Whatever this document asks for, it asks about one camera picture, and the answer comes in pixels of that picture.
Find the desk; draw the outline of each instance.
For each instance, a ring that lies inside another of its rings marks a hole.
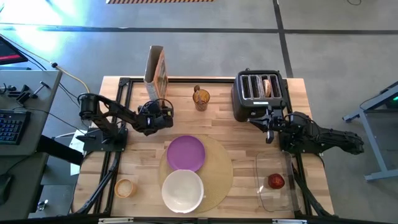
[[[116,98],[120,77],[104,77],[100,95]],[[304,80],[288,79],[294,111],[311,115]],[[249,123],[234,120],[231,106],[231,85],[201,83],[210,92],[211,100],[205,112],[196,111],[192,101],[194,83],[170,83],[167,99],[174,105],[174,126],[145,137],[130,125],[126,150],[122,153],[118,179],[130,179],[138,184],[131,198],[114,198],[113,217],[212,217],[212,218],[293,218],[290,211],[267,212],[258,206],[254,184],[254,160],[258,152],[279,151],[278,140],[266,144],[266,134]],[[130,108],[136,110],[149,100],[143,83],[133,86]],[[204,134],[218,140],[233,162],[233,185],[227,197],[215,208],[200,214],[177,214],[163,203],[158,183],[158,165],[170,142],[183,134]],[[79,209],[94,192],[100,178],[104,153],[94,152],[81,167],[76,186],[74,207]],[[333,213],[326,175],[322,162],[314,155],[303,154],[308,188],[330,213]],[[104,201],[108,189],[104,191]]]
[[[37,99],[29,99],[25,102],[25,106],[38,110],[49,112],[52,102],[57,92],[62,73],[59,71],[3,71],[0,70],[0,85],[5,83],[7,86],[12,85],[21,90],[23,85],[29,86],[32,91],[41,86],[40,81],[46,83],[50,88],[43,88],[37,94]],[[11,110],[20,106],[15,98],[10,98],[6,94],[0,95],[0,107],[3,110]],[[18,146],[0,145],[1,155],[23,156],[30,155],[36,151],[37,144],[42,135],[47,113],[41,111],[31,111],[30,120],[26,127],[25,133]]]
[[[59,71],[0,70],[0,84],[13,85],[18,90],[25,84],[35,91],[41,86],[40,81],[45,82],[50,89],[43,88],[37,94],[37,99],[29,99],[25,105],[30,108],[50,111],[61,76],[62,73]],[[19,106],[15,98],[9,98],[6,95],[0,95],[0,105],[1,109],[5,110]],[[0,145],[0,174],[3,174],[26,155],[31,155],[36,151],[47,116],[47,113],[32,111],[21,143],[18,146]],[[14,180],[8,201],[4,205],[0,205],[0,220],[27,218],[32,208],[36,207],[36,196],[48,157],[49,155],[43,152],[35,153],[10,171],[14,175]]]

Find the clear glass container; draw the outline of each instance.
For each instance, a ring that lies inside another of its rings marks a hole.
[[[292,156],[288,152],[261,152],[256,156],[254,169],[257,198],[260,206],[269,212],[281,210],[300,210],[301,203],[297,195],[292,170]],[[280,174],[285,181],[281,189],[273,189],[268,184],[268,177]]]

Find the red apple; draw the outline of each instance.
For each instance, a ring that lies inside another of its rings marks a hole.
[[[285,185],[284,178],[279,174],[271,174],[268,177],[268,185],[272,189],[281,189]]]

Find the floor tape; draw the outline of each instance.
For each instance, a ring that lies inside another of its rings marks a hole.
[[[178,2],[213,2],[214,0],[106,0],[108,4],[140,4],[140,3],[178,3]]]

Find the toaster slot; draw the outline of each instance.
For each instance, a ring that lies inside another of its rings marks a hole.
[[[270,83],[267,75],[261,76],[261,85],[262,85],[262,89],[264,91],[264,96],[266,98],[270,98],[271,97],[271,83]]]
[[[242,91],[243,91],[243,98],[245,99],[251,98],[249,77],[245,75],[242,76]]]
[[[272,94],[274,98],[280,97],[280,85],[278,82],[278,78],[276,75],[270,75],[270,82],[271,82],[271,88],[272,88]]]
[[[257,76],[254,76],[254,75],[250,76],[250,82],[251,82],[251,91],[252,91],[253,98],[260,98]]]

